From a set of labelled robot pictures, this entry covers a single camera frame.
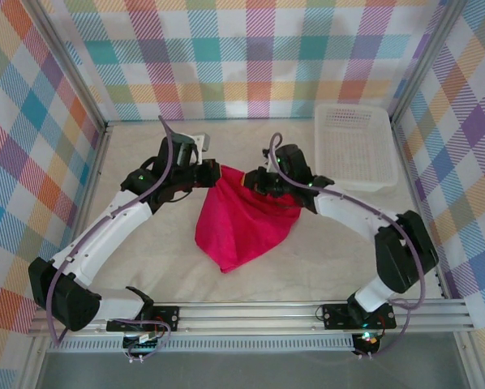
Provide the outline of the orange circuit board with LED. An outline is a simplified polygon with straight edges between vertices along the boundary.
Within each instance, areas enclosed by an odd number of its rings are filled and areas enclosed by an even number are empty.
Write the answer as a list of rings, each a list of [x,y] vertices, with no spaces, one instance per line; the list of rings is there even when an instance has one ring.
[[[352,340],[354,350],[352,353],[359,357],[370,357],[372,354],[379,351],[382,337],[381,334],[369,331],[361,334],[353,334]]]

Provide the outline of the green circuit board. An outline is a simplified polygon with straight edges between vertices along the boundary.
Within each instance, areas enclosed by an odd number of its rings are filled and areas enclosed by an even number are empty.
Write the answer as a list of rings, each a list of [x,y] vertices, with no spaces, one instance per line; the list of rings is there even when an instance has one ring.
[[[122,338],[122,348],[126,353],[149,354],[157,348],[161,336],[143,334],[142,336],[124,336]]]

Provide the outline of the aluminium slotted base rail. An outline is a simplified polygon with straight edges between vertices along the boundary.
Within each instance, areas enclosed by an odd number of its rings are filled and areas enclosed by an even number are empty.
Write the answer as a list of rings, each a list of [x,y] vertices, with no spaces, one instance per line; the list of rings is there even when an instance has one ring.
[[[329,301],[246,301],[246,302],[161,302],[157,306],[178,306],[176,336],[264,336],[323,333],[388,334],[407,325],[408,332],[458,332],[474,329],[473,320],[462,300],[427,299],[408,313],[395,307],[394,329],[326,330],[322,305]]]

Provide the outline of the cream table cover sheet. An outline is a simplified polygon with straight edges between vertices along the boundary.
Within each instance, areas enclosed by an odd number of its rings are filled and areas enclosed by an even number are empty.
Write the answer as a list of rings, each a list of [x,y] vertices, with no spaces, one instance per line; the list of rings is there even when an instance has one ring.
[[[243,172],[263,164],[271,136],[296,143],[314,170],[311,120],[170,122],[180,133],[210,136],[207,158]],[[110,130],[88,223],[109,205],[127,174],[158,153],[165,135],[159,122],[123,123]],[[375,193],[350,192],[396,213],[415,210],[404,166],[396,186]],[[195,226],[207,190],[165,204],[106,261],[92,289],[134,286],[158,302],[346,300],[376,273],[374,245],[343,224],[302,210],[288,237],[267,254],[231,271],[220,268],[195,244]]]

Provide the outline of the white perforated plastic basket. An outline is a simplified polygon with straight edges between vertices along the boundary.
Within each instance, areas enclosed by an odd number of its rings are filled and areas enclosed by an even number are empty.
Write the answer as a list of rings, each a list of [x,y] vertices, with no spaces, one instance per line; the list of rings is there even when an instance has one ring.
[[[376,192],[398,182],[397,152],[385,109],[352,104],[315,108],[315,172],[344,190]]]

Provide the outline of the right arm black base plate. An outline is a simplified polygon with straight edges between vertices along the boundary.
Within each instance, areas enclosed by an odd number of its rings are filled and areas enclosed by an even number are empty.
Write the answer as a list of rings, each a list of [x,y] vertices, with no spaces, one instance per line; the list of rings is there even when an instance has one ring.
[[[394,329],[397,327],[393,307],[383,304],[373,312],[346,303],[322,305],[326,330]]]

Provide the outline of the aluminium frame side rail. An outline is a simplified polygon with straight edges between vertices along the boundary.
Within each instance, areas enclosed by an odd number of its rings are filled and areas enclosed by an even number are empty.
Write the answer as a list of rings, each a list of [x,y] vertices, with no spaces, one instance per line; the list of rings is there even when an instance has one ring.
[[[65,243],[65,248],[69,247],[71,243],[87,228],[92,204],[101,178],[103,164],[108,152],[112,131],[113,127],[107,126],[99,136],[96,154],[92,162],[86,186],[84,187],[85,191],[82,197],[82,202],[79,205],[78,212],[76,214],[71,235],[63,241],[63,243]]]
[[[421,216],[422,221],[423,221],[423,225],[424,225],[425,229],[427,230],[427,234],[428,234],[428,236],[429,236],[429,238],[432,242],[432,245],[434,246],[434,251],[435,251],[435,254],[436,254],[436,257],[437,257],[437,260],[438,260],[437,265],[434,267],[434,270],[433,270],[434,273],[435,273],[436,279],[437,279],[436,283],[439,286],[442,298],[443,299],[450,299],[449,288],[448,288],[448,285],[446,284],[446,280],[445,280],[445,278],[442,274],[441,268],[440,268],[441,262],[440,262],[439,255],[436,251],[436,244],[435,244],[433,236],[431,234],[430,226],[429,226],[427,220],[425,219],[425,213],[424,213],[423,205],[422,205],[421,199],[418,196],[418,189],[417,189],[417,186],[415,185],[415,179],[413,177],[412,170],[410,168],[410,161],[405,154],[403,142],[401,141],[401,137],[398,134],[397,125],[395,123],[391,124],[391,130],[392,130],[392,134],[393,134],[394,143],[395,143],[395,146],[397,148],[397,153],[398,153],[398,155],[401,159],[401,165],[402,165],[404,174],[406,176],[406,180],[407,180],[407,184],[408,184],[408,187],[409,187],[412,202],[414,203],[416,212]]]

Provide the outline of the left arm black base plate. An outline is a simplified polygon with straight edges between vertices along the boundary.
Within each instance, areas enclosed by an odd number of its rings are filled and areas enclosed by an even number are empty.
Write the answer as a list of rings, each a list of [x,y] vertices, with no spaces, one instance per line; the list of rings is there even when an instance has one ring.
[[[149,306],[132,319],[112,319],[107,322],[107,332],[150,332],[162,331],[165,327],[154,322],[163,322],[170,326],[171,331],[178,329],[178,306]]]

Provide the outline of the aluminium frame post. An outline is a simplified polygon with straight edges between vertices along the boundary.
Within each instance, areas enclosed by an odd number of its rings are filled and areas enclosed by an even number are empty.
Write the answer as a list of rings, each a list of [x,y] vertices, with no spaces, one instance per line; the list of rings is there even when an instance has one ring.
[[[439,0],[426,24],[423,36],[410,60],[406,74],[401,79],[389,108],[392,130],[395,130],[410,107],[424,77],[431,69],[449,33],[457,22],[468,0]]]
[[[93,122],[104,131],[106,129],[106,120],[84,82],[77,65],[72,60],[63,39],[59,36],[48,13],[41,5],[40,0],[23,0],[23,3],[28,9],[35,25],[39,28],[41,35],[44,37],[62,72],[75,89],[77,96],[81,99],[84,108],[90,114]]]

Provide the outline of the aluminium frame leg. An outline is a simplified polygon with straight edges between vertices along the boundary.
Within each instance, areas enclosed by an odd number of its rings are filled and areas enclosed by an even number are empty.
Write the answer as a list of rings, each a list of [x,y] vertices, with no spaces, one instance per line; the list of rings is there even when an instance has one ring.
[[[19,389],[36,389],[46,351],[51,344],[47,336],[32,337],[19,381]]]
[[[455,332],[458,352],[470,389],[485,389],[481,365],[469,332]]]

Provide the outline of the red t-shirt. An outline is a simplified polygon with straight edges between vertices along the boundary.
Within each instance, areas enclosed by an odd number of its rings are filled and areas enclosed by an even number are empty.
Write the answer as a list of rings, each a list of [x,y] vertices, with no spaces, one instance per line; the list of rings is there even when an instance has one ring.
[[[275,199],[243,186],[244,173],[222,166],[195,227],[196,245],[229,273],[266,254],[289,235],[301,215],[290,195]]]

